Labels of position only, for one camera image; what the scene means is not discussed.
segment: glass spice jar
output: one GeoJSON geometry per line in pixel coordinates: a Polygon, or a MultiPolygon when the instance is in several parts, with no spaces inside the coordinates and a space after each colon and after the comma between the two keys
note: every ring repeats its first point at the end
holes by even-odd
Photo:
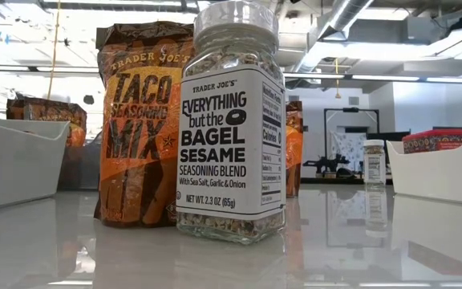
{"type": "Polygon", "coordinates": [[[177,227],[250,244],[285,225],[278,21],[254,2],[215,3],[197,15],[194,45],[181,85],[177,227]]]}
{"type": "Polygon", "coordinates": [[[365,140],[365,184],[386,184],[384,140],[365,140]]]}

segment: white storage tray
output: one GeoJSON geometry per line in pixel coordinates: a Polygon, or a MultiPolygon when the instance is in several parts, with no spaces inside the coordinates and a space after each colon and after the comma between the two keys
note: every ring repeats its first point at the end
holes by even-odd
{"type": "Polygon", "coordinates": [[[462,145],[404,154],[402,142],[387,141],[387,149],[396,193],[462,203],[462,145]]]}
{"type": "Polygon", "coordinates": [[[68,126],[69,122],[0,120],[0,206],[56,192],[68,126]]]}

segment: bag label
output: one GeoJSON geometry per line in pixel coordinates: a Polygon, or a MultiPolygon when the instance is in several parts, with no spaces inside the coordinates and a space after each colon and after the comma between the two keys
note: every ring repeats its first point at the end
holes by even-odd
{"type": "Polygon", "coordinates": [[[284,92],[254,65],[183,79],[177,211],[256,220],[284,209],[284,92]]]}

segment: shaker lid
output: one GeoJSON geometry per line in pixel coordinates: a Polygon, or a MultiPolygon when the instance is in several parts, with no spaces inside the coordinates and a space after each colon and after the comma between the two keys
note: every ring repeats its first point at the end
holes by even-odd
{"type": "Polygon", "coordinates": [[[375,145],[375,146],[384,146],[384,140],[365,140],[363,142],[364,146],[370,146],[370,145],[375,145]]]}
{"type": "Polygon", "coordinates": [[[278,37],[279,23],[267,7],[255,2],[232,0],[214,3],[199,12],[195,20],[193,36],[204,30],[223,24],[241,23],[267,30],[278,37]]]}

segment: table surface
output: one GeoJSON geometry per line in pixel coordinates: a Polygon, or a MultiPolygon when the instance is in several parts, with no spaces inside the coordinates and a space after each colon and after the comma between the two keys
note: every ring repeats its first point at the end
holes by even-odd
{"type": "Polygon", "coordinates": [[[0,288],[462,287],[462,205],[391,187],[303,185],[286,228],[252,246],[105,227],[96,201],[65,192],[0,209],[0,288]]]}

